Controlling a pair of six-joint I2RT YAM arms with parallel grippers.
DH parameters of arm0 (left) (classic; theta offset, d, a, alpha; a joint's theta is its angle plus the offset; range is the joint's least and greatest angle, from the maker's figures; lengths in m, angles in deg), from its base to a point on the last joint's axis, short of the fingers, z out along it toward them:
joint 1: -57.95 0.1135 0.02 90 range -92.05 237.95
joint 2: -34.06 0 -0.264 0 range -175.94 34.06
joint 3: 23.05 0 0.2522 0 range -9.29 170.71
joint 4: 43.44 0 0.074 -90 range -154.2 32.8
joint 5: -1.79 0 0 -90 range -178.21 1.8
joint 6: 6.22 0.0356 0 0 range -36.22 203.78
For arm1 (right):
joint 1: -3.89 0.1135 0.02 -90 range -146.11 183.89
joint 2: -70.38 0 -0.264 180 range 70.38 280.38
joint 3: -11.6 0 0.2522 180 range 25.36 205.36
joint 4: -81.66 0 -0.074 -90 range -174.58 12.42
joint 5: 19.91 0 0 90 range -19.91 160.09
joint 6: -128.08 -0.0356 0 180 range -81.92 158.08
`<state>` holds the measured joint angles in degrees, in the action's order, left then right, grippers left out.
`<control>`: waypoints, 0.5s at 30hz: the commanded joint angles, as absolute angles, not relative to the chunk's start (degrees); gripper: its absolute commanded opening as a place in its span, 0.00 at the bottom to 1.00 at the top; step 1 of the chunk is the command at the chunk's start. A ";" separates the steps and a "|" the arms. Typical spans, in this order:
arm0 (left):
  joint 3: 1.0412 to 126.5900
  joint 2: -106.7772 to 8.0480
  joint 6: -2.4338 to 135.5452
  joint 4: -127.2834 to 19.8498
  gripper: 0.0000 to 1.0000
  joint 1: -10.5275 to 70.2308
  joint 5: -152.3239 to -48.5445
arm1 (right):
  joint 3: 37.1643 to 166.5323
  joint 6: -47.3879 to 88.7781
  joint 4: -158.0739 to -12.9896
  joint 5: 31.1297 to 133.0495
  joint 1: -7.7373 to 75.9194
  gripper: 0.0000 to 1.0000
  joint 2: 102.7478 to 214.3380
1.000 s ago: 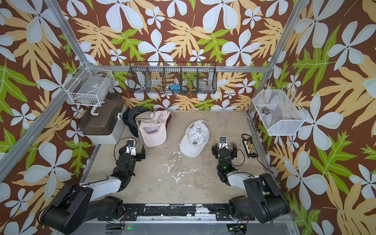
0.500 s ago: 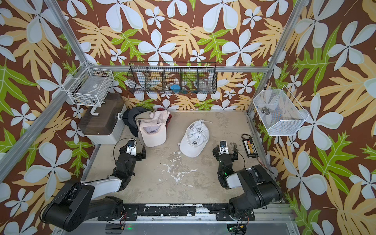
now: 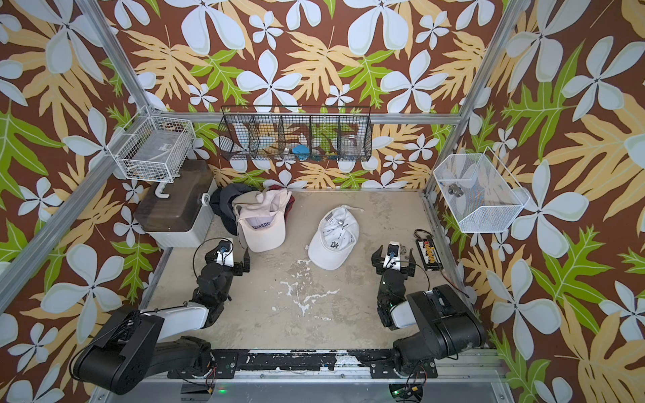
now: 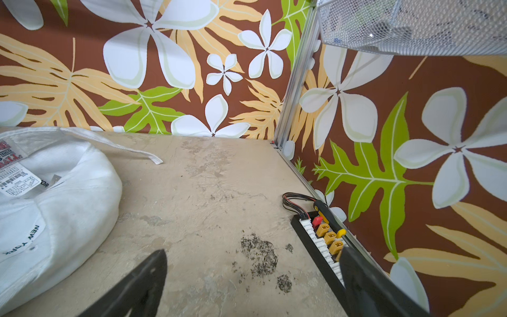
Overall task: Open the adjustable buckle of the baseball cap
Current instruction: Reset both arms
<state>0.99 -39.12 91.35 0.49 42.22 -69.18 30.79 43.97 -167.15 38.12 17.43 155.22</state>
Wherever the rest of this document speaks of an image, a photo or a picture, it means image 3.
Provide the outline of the dark grey baseball cap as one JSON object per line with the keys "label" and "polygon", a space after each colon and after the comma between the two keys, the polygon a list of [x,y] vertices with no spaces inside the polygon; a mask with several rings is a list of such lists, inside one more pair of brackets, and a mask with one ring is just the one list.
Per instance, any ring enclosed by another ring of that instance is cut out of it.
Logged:
{"label": "dark grey baseball cap", "polygon": [[238,196],[254,191],[255,188],[246,185],[245,183],[231,183],[218,193],[218,216],[220,216],[223,226],[227,231],[233,235],[238,235],[237,219],[233,212],[233,200]]}

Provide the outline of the white New York baseball cap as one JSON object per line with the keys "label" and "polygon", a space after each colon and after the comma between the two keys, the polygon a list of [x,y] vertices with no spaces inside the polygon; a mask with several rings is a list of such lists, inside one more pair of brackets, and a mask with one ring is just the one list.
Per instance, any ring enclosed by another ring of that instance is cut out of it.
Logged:
{"label": "white New York baseball cap", "polygon": [[362,208],[341,205],[324,214],[308,245],[308,258],[317,267],[333,271],[349,258],[359,241],[359,223],[354,211]]}

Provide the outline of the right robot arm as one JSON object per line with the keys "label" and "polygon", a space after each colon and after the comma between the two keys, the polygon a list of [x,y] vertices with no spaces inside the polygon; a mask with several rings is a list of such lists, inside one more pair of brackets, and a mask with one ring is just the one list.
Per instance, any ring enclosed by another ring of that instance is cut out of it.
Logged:
{"label": "right robot arm", "polygon": [[485,329],[451,285],[408,293],[405,281],[415,274],[413,255],[401,258],[401,245],[391,242],[371,256],[381,277],[376,310],[381,324],[391,331],[415,325],[418,331],[393,343],[391,357],[382,361],[401,375],[427,370],[438,359],[458,359],[459,354],[487,344]]}

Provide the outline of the red baseball cap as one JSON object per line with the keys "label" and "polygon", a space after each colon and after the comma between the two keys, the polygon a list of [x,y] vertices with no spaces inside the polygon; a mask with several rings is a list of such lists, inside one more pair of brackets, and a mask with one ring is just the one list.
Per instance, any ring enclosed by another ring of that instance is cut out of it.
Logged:
{"label": "red baseball cap", "polygon": [[285,219],[292,210],[295,197],[292,192],[279,186],[271,186],[267,189],[267,195],[271,196],[271,209],[283,212]]}

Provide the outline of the black baseball cap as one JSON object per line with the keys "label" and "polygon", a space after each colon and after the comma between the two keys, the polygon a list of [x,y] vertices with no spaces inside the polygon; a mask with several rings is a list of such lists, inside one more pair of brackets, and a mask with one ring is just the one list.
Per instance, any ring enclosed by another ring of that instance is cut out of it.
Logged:
{"label": "black baseball cap", "polygon": [[209,206],[213,210],[213,213],[218,216],[222,217],[223,216],[223,210],[221,208],[221,194],[222,194],[223,189],[222,188],[217,188],[215,189],[211,194],[210,194],[210,201],[209,201]]}

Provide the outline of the beige baseball cap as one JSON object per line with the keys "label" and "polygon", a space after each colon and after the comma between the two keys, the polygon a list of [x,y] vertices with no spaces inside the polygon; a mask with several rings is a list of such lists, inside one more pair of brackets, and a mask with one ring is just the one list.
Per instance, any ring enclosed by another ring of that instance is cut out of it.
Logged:
{"label": "beige baseball cap", "polygon": [[263,193],[261,191],[248,191],[244,194],[240,194],[231,201],[231,206],[233,208],[244,207],[259,204],[261,202]]}

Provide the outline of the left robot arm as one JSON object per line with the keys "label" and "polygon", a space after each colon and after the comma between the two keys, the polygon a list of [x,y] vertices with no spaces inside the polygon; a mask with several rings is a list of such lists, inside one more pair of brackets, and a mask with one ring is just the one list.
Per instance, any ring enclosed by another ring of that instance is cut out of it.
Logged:
{"label": "left robot arm", "polygon": [[187,382],[214,376],[211,344],[190,333],[215,324],[231,300],[233,279],[250,272],[248,251],[237,262],[233,240],[217,242],[203,268],[193,272],[197,287],[189,301],[152,310],[119,308],[68,364],[72,379],[122,396],[157,374],[175,374]]}

